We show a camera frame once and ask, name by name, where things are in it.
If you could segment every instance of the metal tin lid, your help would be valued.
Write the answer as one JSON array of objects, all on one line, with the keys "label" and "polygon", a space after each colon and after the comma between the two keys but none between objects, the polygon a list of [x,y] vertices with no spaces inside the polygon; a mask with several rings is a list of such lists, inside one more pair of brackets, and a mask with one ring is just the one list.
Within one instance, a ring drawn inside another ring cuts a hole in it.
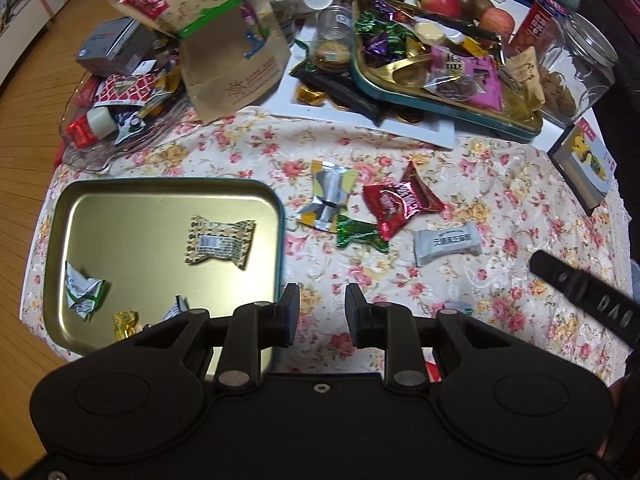
[{"label": "metal tin lid", "polygon": [[618,63],[618,54],[609,40],[593,23],[577,12],[572,12],[564,22],[564,31],[568,42],[601,65],[614,66]]}]

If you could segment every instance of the metal rivet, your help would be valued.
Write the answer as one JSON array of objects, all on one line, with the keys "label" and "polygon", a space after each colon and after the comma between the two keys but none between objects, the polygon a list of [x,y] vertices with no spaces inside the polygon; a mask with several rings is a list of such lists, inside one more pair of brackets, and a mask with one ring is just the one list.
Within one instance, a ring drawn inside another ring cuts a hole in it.
[{"label": "metal rivet", "polygon": [[242,370],[227,370],[218,377],[218,382],[230,388],[239,388],[249,382],[249,374]]},{"label": "metal rivet", "polygon": [[331,389],[331,386],[324,383],[318,383],[314,385],[314,390],[319,394],[325,394]]},{"label": "metal rivet", "polygon": [[394,374],[394,381],[401,386],[419,386],[427,377],[418,370],[400,370]]}]

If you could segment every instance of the floral tablecloth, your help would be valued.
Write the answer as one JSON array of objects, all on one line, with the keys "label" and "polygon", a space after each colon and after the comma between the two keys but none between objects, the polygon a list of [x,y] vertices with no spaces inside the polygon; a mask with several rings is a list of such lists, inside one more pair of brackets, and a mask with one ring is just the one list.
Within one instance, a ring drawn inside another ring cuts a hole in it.
[{"label": "floral tablecloth", "polygon": [[[373,222],[362,186],[400,178],[412,161],[446,204],[420,216],[390,243],[388,254],[365,245],[335,247],[335,235],[295,221],[311,199],[310,162],[322,158],[359,172],[348,215]],[[42,322],[44,261],[51,221],[72,181],[136,176],[232,176],[264,181],[287,215],[285,282],[299,283],[302,305],[295,345],[276,369],[292,372],[379,370],[383,354],[351,345],[344,318],[344,287],[357,282],[369,301],[393,300],[417,316],[434,316],[446,301],[464,301],[474,316],[540,348],[582,365],[606,383],[623,374],[626,347],[593,319],[527,272],[532,252],[544,249],[630,292],[628,217],[614,183],[590,218],[545,153],[532,146],[463,137],[452,152],[414,140],[337,123],[277,119],[260,108],[206,127],[190,118],[158,145],[116,161],[97,176],[68,166],[56,170],[28,261],[22,321],[67,360]],[[483,254],[453,254],[416,267],[413,230],[475,219]]]}]

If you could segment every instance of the white candy wrapper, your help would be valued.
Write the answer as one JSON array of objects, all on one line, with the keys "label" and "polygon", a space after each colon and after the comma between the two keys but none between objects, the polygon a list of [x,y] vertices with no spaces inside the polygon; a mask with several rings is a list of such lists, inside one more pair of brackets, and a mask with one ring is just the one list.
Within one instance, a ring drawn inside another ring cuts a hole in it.
[{"label": "white candy wrapper", "polygon": [[438,256],[455,253],[482,254],[480,232],[474,220],[459,227],[418,231],[414,238],[415,263],[425,266]]},{"label": "white candy wrapper", "polygon": [[162,321],[166,321],[167,319],[171,319],[172,317],[178,316],[178,314],[187,312],[188,309],[189,309],[189,305],[187,304],[187,298],[183,298],[182,296],[176,296],[174,306],[172,306],[169,309],[169,312],[164,314]]},{"label": "white candy wrapper", "polygon": [[105,283],[104,280],[85,278],[67,262],[66,306],[75,310],[82,319],[90,319],[90,314],[102,303]]}]

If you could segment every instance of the wooden floor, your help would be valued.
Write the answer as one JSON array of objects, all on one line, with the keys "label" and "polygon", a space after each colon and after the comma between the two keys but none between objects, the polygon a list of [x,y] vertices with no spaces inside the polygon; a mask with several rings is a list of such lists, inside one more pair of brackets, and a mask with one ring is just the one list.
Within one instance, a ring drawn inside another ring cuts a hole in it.
[{"label": "wooden floor", "polygon": [[74,58],[98,23],[118,15],[106,0],[70,0],[0,95],[0,470],[10,478],[44,453],[29,398],[62,363],[18,320],[24,267],[60,143],[60,117],[84,72]]}]

